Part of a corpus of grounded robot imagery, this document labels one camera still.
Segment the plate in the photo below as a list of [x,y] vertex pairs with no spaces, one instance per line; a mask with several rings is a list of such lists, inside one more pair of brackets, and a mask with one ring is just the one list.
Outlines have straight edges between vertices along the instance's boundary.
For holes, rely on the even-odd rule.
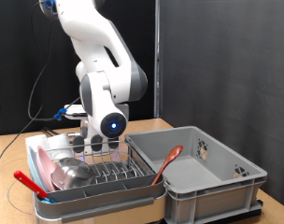
[[55,191],[55,187],[51,182],[50,175],[54,172],[55,167],[48,153],[43,149],[43,147],[37,147],[37,163],[38,170],[42,176],[43,181],[47,185],[49,191]]
[[33,151],[31,147],[29,147],[28,154],[28,165],[30,168],[31,177],[34,179],[34,182],[43,190],[48,192],[48,187],[42,180],[42,177],[38,171],[37,162],[36,162],[36,153]]

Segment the red handle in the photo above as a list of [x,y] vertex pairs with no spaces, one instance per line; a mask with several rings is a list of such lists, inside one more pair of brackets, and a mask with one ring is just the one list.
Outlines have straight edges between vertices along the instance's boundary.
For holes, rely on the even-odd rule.
[[35,194],[37,194],[40,198],[45,199],[48,196],[48,193],[46,191],[41,189],[35,182],[29,179],[29,177],[23,174],[21,171],[16,171],[14,173],[14,177],[28,189],[32,190]]

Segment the spoon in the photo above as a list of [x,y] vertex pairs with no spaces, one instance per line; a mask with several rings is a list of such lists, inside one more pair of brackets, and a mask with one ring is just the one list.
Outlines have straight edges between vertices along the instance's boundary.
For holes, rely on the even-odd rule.
[[167,167],[167,165],[169,165],[171,161],[173,161],[174,159],[178,157],[182,149],[183,149],[183,146],[176,146],[172,148],[172,150],[168,153],[166,159],[164,160],[160,172],[157,174],[157,176],[155,177],[151,185],[155,185],[157,183],[158,179],[162,175],[163,170]]

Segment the wooden table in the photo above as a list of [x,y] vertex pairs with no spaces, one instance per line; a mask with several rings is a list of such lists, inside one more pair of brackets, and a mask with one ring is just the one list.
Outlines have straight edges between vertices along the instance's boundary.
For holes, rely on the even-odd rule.
[[[137,133],[151,130],[172,128],[171,125],[162,119],[148,119],[129,122],[125,133]],[[79,128],[57,130],[58,133],[79,132]],[[16,183],[10,190],[10,201],[21,211],[18,211],[10,205],[7,199],[7,192],[14,183],[13,173],[21,170],[26,175],[30,175],[27,165],[27,155],[25,147],[25,138],[40,133],[22,134],[7,150],[2,160],[0,160],[0,223],[15,224],[33,224],[35,223],[34,215],[28,215],[23,212],[33,214],[33,200],[29,189],[20,183]],[[15,134],[0,136],[0,154],[7,144],[14,138]],[[258,199],[264,202],[263,214],[259,217],[244,219],[235,224],[284,224],[284,206],[271,198],[269,195],[259,190]]]

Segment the crate handle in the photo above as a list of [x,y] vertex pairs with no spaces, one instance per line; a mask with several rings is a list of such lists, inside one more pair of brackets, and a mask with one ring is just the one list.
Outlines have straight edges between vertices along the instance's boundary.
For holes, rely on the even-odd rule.
[[139,199],[139,200],[135,200],[133,202],[128,202],[128,203],[117,203],[117,204],[113,204],[113,205],[109,205],[105,207],[98,207],[98,208],[83,211],[83,212],[64,215],[62,216],[62,223],[83,220],[83,219],[90,218],[90,217],[103,216],[106,214],[121,212],[127,209],[133,209],[133,208],[142,207],[142,206],[151,205],[151,204],[154,204],[153,197],[149,197],[146,199]]

